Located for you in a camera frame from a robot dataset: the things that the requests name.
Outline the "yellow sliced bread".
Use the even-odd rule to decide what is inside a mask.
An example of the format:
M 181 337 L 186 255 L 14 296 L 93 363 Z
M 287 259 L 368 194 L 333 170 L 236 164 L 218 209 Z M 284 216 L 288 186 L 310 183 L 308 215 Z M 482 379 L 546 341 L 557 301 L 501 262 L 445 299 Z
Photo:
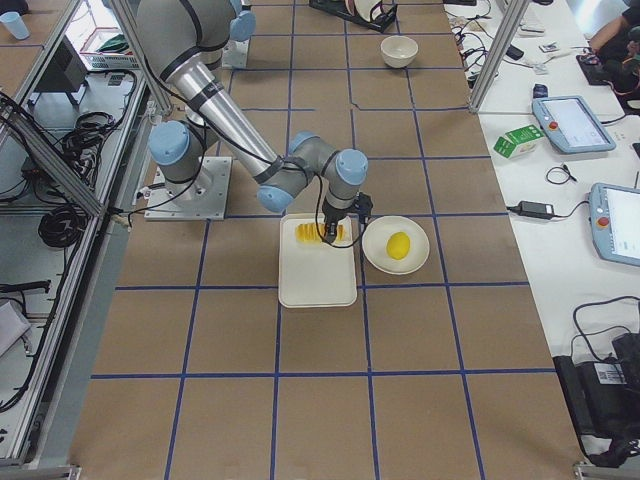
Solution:
M 296 240 L 303 244 L 323 243 L 324 241 L 335 243 L 348 240 L 348 234 L 341 224 L 337 225 L 335 236 L 325 231 L 324 223 L 316 224 L 311 222 L 297 225 L 294 233 Z

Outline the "cream round plate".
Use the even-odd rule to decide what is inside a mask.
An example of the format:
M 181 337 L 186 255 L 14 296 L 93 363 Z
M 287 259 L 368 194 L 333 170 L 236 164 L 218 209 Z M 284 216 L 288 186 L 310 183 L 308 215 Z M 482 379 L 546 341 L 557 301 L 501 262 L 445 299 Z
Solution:
M 417 271 L 430 254 L 430 242 L 423 228 L 402 216 L 373 220 L 364 232 L 362 247 L 374 267 L 393 275 Z

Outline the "cream plate in rack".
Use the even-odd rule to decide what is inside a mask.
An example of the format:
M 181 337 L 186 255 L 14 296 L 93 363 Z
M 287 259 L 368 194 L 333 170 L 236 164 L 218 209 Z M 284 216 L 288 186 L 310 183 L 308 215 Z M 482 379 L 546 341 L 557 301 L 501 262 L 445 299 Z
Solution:
M 352 0 L 349 5 L 366 22 L 374 22 L 384 13 L 380 0 Z

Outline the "cream rectangular tray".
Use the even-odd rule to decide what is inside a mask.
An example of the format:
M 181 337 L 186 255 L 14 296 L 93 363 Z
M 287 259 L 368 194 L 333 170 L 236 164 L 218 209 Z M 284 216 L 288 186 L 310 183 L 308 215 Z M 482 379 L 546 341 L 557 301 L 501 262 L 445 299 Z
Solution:
M 339 222 L 343 239 L 336 247 L 296 238 L 296 228 L 313 221 L 313 214 L 280 219 L 279 301 L 287 308 L 350 306 L 357 298 L 351 219 Z

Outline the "yellow lemon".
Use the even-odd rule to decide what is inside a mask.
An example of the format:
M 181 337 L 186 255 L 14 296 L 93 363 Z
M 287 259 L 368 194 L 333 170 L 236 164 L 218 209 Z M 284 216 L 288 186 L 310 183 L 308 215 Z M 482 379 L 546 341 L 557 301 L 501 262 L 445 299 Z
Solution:
M 386 243 L 386 254 L 393 260 L 402 260 L 410 252 L 411 239 L 404 231 L 393 233 Z

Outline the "cream bowl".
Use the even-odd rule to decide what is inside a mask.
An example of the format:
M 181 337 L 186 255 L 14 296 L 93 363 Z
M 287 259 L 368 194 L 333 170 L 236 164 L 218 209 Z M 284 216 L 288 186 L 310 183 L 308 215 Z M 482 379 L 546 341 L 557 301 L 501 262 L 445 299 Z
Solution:
M 399 69 L 413 62 L 419 52 L 419 45 L 407 36 L 389 36 L 382 40 L 380 52 L 388 67 Z

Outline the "green white carton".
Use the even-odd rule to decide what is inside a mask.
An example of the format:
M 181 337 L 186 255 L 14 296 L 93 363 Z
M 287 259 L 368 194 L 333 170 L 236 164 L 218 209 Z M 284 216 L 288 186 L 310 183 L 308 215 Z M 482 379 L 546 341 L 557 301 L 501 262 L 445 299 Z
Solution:
M 515 158 L 534 151 L 543 137 L 543 132 L 530 124 L 502 134 L 493 150 L 503 158 Z

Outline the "black power adapter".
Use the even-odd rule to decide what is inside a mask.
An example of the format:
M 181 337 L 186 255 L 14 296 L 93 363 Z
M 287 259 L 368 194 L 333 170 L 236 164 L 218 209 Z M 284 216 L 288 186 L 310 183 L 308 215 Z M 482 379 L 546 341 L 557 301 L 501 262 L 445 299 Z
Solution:
M 518 214 L 520 216 L 545 220 L 552 219 L 555 216 L 554 207 L 551 204 L 532 201 L 520 201 L 517 207 Z

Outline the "black dish rack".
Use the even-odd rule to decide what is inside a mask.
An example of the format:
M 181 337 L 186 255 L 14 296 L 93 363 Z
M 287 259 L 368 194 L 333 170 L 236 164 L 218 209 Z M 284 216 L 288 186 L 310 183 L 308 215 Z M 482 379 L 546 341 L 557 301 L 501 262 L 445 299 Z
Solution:
M 384 33 L 397 17 L 397 4 L 385 5 L 383 1 L 325 1 L 310 0 L 308 5 L 316 10 L 338 17 L 378 33 Z

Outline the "upper teach pendant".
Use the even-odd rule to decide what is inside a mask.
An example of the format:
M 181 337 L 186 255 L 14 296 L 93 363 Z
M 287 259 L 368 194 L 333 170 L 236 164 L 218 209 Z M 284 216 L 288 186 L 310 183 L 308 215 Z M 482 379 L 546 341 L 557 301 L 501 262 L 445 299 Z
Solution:
M 608 152 L 616 143 L 581 96 L 536 98 L 532 114 L 561 153 Z

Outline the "teach pendant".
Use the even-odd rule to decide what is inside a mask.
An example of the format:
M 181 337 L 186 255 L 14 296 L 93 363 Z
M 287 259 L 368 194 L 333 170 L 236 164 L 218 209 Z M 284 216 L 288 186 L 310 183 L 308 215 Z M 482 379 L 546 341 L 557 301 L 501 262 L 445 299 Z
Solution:
M 536 98 L 532 114 L 561 153 L 608 152 L 616 143 L 581 96 Z
M 589 192 L 592 241 L 611 262 L 639 265 L 639 190 L 595 183 Z

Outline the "lower teach pendant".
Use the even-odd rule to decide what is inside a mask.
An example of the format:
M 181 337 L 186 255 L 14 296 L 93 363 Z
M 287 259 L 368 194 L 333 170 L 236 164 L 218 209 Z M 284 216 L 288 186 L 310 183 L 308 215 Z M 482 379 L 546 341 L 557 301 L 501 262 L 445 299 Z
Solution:
M 639 265 L 639 190 L 595 183 L 589 192 L 592 241 L 611 262 Z

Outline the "blue plastic cup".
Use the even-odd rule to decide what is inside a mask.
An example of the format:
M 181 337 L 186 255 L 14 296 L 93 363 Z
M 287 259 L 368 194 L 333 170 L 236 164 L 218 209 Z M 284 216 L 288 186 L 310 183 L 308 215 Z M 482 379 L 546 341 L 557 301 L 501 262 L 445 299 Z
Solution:
M 30 31 L 22 16 L 17 11 L 7 11 L 0 16 L 1 24 L 17 40 L 25 40 L 30 37 Z

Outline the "aluminium frame post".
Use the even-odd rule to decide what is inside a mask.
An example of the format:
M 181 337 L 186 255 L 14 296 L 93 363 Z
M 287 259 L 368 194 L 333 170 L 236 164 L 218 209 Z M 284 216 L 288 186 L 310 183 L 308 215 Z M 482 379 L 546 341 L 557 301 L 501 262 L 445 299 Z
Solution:
M 478 113 L 480 111 L 527 6 L 528 2 L 526 0 L 508 2 L 506 11 L 491 43 L 489 54 L 472 89 L 469 99 L 470 112 Z

